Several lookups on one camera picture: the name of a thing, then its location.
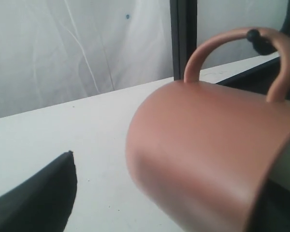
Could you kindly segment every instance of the table surface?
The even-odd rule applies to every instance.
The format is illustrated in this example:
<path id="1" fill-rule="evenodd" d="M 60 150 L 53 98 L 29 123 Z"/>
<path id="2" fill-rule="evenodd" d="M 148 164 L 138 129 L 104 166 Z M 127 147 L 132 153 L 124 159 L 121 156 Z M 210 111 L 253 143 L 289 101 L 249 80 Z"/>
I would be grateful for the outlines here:
<path id="1" fill-rule="evenodd" d="M 216 83 L 276 56 L 216 66 L 200 77 Z M 78 190 L 65 232 L 181 232 L 132 183 L 124 154 L 137 107 L 172 80 L 0 118 L 0 196 L 72 150 Z"/>

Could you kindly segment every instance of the mug handle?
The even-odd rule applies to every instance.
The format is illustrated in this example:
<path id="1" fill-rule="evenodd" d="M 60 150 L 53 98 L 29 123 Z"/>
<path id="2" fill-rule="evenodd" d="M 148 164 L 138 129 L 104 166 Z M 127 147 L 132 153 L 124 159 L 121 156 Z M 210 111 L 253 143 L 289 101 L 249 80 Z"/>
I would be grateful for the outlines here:
<path id="1" fill-rule="evenodd" d="M 184 73 L 184 82 L 199 81 L 201 67 L 207 56 L 226 42 L 244 39 L 247 33 L 256 29 L 266 38 L 280 55 L 280 72 L 267 92 L 267 102 L 283 102 L 290 89 L 290 38 L 270 28 L 239 28 L 218 34 L 201 44 L 191 55 Z"/>

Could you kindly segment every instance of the white backdrop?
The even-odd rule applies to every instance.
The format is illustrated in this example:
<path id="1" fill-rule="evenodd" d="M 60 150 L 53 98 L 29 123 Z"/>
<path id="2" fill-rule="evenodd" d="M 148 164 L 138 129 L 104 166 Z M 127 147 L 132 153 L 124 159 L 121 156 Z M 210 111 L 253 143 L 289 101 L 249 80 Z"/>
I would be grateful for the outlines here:
<path id="1" fill-rule="evenodd" d="M 282 25 L 287 0 L 198 0 L 198 44 Z M 256 53 L 222 46 L 204 67 Z M 0 117 L 173 75 L 169 0 L 0 0 Z"/>

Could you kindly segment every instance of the mug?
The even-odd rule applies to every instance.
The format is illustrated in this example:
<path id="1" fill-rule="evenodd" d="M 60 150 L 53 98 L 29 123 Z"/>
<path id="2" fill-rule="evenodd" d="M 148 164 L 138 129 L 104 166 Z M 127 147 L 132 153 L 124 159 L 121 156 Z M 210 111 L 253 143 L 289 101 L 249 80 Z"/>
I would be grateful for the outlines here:
<path id="1" fill-rule="evenodd" d="M 199 81 L 206 57 L 251 29 L 278 50 L 267 96 Z M 153 92 L 127 135 L 135 184 L 184 230 L 247 231 L 270 178 L 290 191 L 290 38 L 269 28 L 234 29 L 200 45 L 184 80 Z"/>

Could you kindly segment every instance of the black metal bar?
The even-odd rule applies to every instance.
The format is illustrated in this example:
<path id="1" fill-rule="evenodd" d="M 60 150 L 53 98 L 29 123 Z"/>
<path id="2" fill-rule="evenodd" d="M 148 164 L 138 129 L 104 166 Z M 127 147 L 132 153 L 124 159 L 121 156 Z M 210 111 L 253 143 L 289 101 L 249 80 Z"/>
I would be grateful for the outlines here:
<path id="1" fill-rule="evenodd" d="M 174 80 L 197 47 L 197 0 L 170 0 Z"/>

